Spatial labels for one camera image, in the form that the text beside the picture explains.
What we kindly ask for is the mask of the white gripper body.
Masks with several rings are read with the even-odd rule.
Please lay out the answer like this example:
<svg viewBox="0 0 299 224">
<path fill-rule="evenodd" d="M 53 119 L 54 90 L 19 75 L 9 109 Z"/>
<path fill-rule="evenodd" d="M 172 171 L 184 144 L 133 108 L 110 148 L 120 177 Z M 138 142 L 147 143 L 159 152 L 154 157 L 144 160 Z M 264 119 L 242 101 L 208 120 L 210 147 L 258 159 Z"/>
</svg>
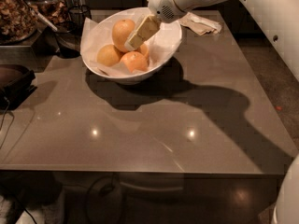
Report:
<svg viewBox="0 0 299 224">
<path fill-rule="evenodd" d="M 182 18 L 186 12 L 178 8 L 174 0 L 149 0 L 148 8 L 161 22 L 171 23 Z"/>
</svg>

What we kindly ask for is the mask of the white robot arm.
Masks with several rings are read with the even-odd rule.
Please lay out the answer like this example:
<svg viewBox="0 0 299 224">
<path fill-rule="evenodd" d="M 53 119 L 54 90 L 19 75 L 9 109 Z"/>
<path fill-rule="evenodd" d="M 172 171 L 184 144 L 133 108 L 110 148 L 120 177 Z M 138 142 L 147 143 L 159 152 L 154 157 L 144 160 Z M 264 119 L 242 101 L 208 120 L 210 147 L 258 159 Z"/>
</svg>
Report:
<svg viewBox="0 0 299 224">
<path fill-rule="evenodd" d="M 139 18 L 125 41 L 134 50 L 152 38 L 162 23 L 171 23 L 198 7 L 227 0 L 147 0 L 149 15 Z M 238 0 L 255 20 L 280 58 L 299 80 L 299 0 Z"/>
</svg>

